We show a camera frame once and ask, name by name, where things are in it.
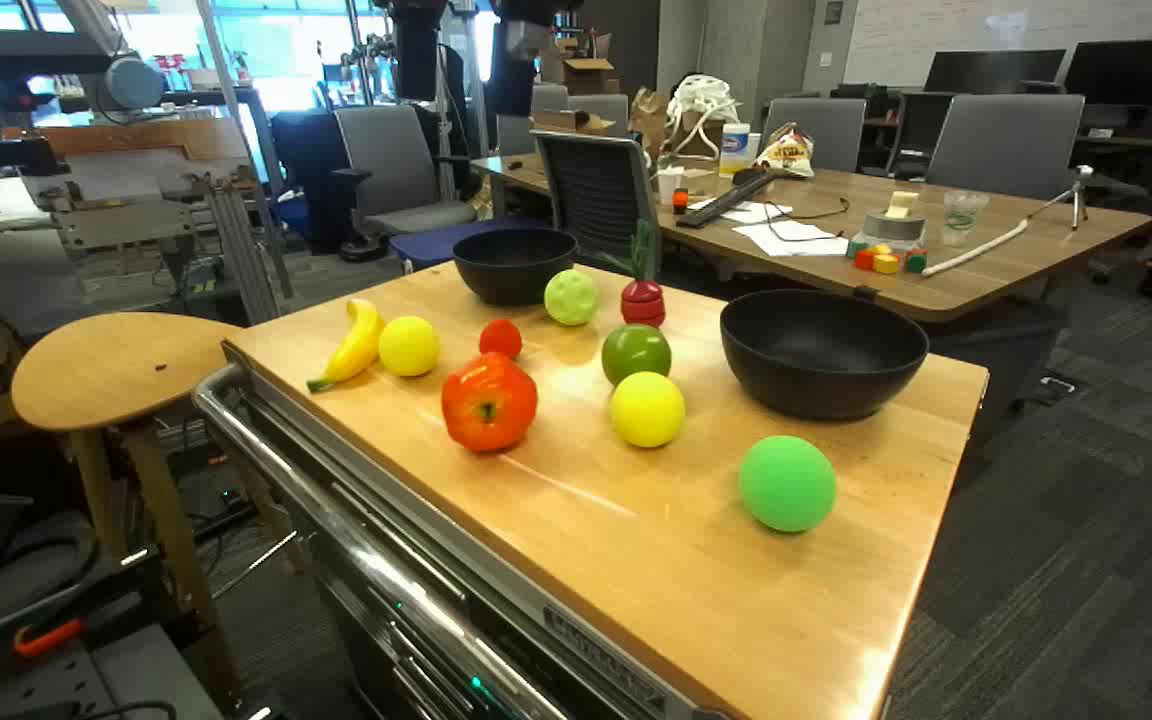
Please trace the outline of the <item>yellow ball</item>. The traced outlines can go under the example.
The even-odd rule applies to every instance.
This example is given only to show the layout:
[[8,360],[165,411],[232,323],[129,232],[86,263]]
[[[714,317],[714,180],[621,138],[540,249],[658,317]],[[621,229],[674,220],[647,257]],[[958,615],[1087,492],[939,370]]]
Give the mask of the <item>yellow ball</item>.
[[416,381],[440,362],[440,334],[423,317],[395,317],[381,330],[381,368]]
[[611,386],[611,433],[634,448],[664,448],[687,415],[684,392],[661,370],[634,370]]

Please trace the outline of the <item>red radish with green leaves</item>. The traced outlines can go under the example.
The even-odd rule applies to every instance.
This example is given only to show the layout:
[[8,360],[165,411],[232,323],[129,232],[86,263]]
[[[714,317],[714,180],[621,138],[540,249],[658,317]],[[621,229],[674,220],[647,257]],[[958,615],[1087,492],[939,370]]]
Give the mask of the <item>red radish with green leaves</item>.
[[647,220],[634,232],[629,282],[621,289],[621,317],[629,323],[664,323],[664,289],[661,289],[661,234]]

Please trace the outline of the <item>yellow banana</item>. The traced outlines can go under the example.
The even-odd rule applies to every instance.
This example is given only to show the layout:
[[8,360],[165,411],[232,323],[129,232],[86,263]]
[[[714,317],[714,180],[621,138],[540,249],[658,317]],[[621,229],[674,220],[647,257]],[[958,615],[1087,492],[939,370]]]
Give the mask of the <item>yellow banana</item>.
[[385,317],[373,301],[350,303],[350,330],[330,355],[323,370],[310,381],[312,392],[336,386],[360,377],[376,360]]

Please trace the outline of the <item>green foam ball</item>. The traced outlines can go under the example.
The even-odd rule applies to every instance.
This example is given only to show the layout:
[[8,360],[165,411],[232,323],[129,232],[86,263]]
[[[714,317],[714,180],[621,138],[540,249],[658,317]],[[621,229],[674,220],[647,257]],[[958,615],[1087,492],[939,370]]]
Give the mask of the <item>green foam ball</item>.
[[836,504],[836,466],[806,434],[766,434],[741,458],[738,494],[773,530],[814,530]]

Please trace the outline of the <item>black bowl far left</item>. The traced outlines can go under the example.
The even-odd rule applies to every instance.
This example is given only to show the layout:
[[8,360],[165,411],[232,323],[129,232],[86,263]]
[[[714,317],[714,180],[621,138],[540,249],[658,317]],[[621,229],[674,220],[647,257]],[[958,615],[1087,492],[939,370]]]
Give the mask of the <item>black bowl far left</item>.
[[483,303],[540,303],[545,282],[577,258],[577,238],[553,229],[494,229],[451,249],[455,273]]

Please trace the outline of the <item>black bowl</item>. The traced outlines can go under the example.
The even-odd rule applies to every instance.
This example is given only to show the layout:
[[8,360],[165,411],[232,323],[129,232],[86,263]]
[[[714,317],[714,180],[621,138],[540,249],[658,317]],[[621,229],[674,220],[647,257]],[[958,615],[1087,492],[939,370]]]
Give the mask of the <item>black bowl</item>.
[[928,330],[879,303],[807,289],[745,290],[720,313],[738,385],[795,418],[866,418],[924,362]]
[[483,303],[540,303],[545,282],[577,258],[577,238],[553,229],[494,229],[451,249],[455,273]]

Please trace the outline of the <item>black bowl right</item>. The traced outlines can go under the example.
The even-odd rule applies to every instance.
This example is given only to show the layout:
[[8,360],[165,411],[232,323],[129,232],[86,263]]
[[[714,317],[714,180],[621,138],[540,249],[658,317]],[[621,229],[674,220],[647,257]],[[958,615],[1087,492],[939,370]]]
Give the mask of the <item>black bowl right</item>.
[[807,289],[745,290],[720,313],[738,385],[795,418],[866,418],[924,362],[928,330],[879,303]]

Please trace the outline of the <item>small red strawberry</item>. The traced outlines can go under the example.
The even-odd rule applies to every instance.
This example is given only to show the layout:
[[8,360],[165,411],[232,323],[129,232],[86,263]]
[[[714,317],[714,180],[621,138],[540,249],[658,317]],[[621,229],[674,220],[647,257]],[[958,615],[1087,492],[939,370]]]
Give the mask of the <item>small red strawberry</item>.
[[518,360],[520,349],[525,349],[525,334],[520,334],[520,329],[512,318],[490,318],[482,329],[482,349]]

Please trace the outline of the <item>dark mesh office chair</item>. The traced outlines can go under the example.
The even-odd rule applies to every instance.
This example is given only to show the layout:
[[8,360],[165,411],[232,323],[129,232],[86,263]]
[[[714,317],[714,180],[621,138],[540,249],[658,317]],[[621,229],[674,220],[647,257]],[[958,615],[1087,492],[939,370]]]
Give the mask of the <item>dark mesh office chair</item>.
[[644,152],[629,136],[535,136],[553,223],[577,238],[577,257],[637,279],[661,273],[658,213]]

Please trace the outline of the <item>white papers on desk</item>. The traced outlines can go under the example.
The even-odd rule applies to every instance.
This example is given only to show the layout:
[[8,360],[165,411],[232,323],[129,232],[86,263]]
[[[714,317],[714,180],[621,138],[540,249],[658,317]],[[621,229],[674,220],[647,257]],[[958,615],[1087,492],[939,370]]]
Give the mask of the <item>white papers on desk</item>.
[[792,220],[779,202],[738,202],[723,213],[723,220],[751,238],[766,257],[843,257],[850,238],[807,223],[807,220]]

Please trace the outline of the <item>grey office chair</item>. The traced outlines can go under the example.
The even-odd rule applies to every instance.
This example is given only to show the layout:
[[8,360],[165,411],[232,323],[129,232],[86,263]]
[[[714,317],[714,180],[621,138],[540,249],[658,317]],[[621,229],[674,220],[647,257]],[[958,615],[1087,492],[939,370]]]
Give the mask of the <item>grey office chair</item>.
[[370,238],[463,223],[472,207],[444,174],[414,102],[339,106],[353,223]]

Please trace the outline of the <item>coloured toy blocks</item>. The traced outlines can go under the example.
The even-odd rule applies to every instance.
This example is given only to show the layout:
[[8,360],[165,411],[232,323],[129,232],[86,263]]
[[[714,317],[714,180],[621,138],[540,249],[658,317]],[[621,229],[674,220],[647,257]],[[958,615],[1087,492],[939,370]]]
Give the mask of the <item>coloured toy blocks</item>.
[[928,253],[891,243],[850,243],[850,263],[875,277],[924,277]]

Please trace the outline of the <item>wooden desk in background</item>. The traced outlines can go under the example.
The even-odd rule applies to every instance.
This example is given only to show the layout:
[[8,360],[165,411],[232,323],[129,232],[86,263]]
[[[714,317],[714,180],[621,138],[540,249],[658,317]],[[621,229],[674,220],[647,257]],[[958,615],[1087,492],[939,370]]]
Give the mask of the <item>wooden desk in background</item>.
[[928,273],[875,277],[852,267],[850,253],[776,258],[745,238],[723,216],[703,229],[679,229],[674,213],[661,213],[661,234],[674,249],[695,249],[741,273],[787,277],[828,290],[860,290],[924,323],[969,317],[1149,229],[1149,216],[1141,213],[1076,207],[1073,199],[1027,197],[982,197],[951,216],[951,202],[961,199],[958,187],[896,185],[860,172],[776,180],[755,199],[779,202],[792,220],[820,223],[850,243],[928,253]]

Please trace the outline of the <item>round wooden stool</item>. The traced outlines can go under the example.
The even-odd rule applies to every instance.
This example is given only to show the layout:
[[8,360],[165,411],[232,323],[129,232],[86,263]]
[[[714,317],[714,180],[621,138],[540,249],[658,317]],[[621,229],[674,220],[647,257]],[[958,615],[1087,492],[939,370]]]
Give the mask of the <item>round wooden stool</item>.
[[173,613],[194,625],[186,655],[216,701],[232,701],[240,681],[153,415],[189,398],[206,377],[226,368],[229,334],[232,323],[206,317],[96,313],[35,339],[11,370],[16,415],[64,441],[100,553],[112,561],[133,546],[112,504],[108,434],[121,434],[162,546]]

